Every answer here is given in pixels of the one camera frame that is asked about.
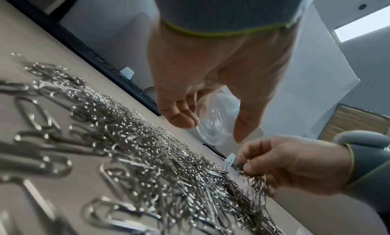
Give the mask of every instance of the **gray sleeve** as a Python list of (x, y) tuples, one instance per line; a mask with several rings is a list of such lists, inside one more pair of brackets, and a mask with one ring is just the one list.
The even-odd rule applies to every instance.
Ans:
[(286, 26), (313, 0), (155, 0), (162, 19), (185, 33), (218, 35)]
[(370, 205), (378, 213), (390, 212), (390, 152), (351, 144), (354, 167), (344, 193)]

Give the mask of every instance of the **wooden table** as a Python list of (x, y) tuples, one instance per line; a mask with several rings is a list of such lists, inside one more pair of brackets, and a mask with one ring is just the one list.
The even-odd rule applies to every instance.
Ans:
[[(20, 62), (10, 55), (11, 51), (34, 61), (66, 66), (72, 74), (86, 80), (92, 89), (110, 95), (126, 107), (137, 109), (150, 123), (169, 130), (197, 153), (206, 155), (218, 165), (222, 164), (217, 155), (181, 129), (154, 115), (4, 0), (0, 0), (0, 46), (0, 79), (26, 83), (34, 79), (23, 70)], [(72, 123), (69, 112), (65, 109), (41, 97), (37, 100), (54, 116), (62, 128), (68, 128)], [(0, 104), (0, 140), (12, 142), (15, 133), (26, 130), (27, 124), (15, 108), (13, 97), (0, 94)], [(81, 206), (92, 198), (100, 196), (114, 198), (98, 174), (98, 167), (105, 159), (69, 154), (67, 156), (74, 165), (74, 170), (69, 176), (52, 179), (32, 175), (28, 178), (45, 198), (51, 200), (66, 215), (79, 234), (121, 234), (92, 227), (84, 223), (80, 217)], [(16, 218), (24, 234), (43, 234), (40, 232), (33, 209), (18, 187), (2, 185), (0, 194), (0, 211), (9, 211)], [(303, 232), (300, 234), (311, 234), (272, 199), (268, 199), (267, 207), (276, 224), (287, 235), (297, 234), (298, 229)], [(237, 229), (236, 234), (248, 234), (248, 231)]]

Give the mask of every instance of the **pile of paper clips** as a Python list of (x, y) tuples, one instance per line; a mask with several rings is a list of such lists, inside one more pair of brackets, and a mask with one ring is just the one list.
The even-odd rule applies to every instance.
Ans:
[[(235, 223), (255, 234), (283, 234), (265, 209), (264, 177), (245, 177), (249, 188), (243, 191), (227, 169), (193, 152), (163, 128), (149, 124), (136, 110), (88, 88), (67, 68), (12, 55), (38, 79), (31, 84), (0, 83), (0, 93), (15, 96), (31, 127), (18, 133), (15, 141), (37, 150), (107, 157), (100, 174), (118, 200), (95, 198), (82, 207), (83, 219), (91, 225), (129, 234), (182, 234), (196, 229), (224, 235), (234, 234)], [(34, 96), (45, 96), (70, 112), (78, 122), (70, 126), (71, 139), (62, 135), (53, 116)], [(35, 113), (26, 112), (25, 102), (35, 105)], [(39, 124), (37, 116), (45, 123)], [(67, 175), (72, 170), (70, 161), (52, 154), (41, 155), (40, 170)], [(51, 161), (61, 162), (63, 168), (55, 169)], [(124, 213), (150, 218), (156, 227), (119, 218)]]

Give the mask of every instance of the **ceiling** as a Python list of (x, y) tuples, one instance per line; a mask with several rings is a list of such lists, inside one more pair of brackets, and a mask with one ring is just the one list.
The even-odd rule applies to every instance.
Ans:
[[(329, 31), (364, 15), (370, 14), (386, 5), (390, 0), (316, 0), (315, 6)], [(360, 11), (361, 4), (367, 7)]]

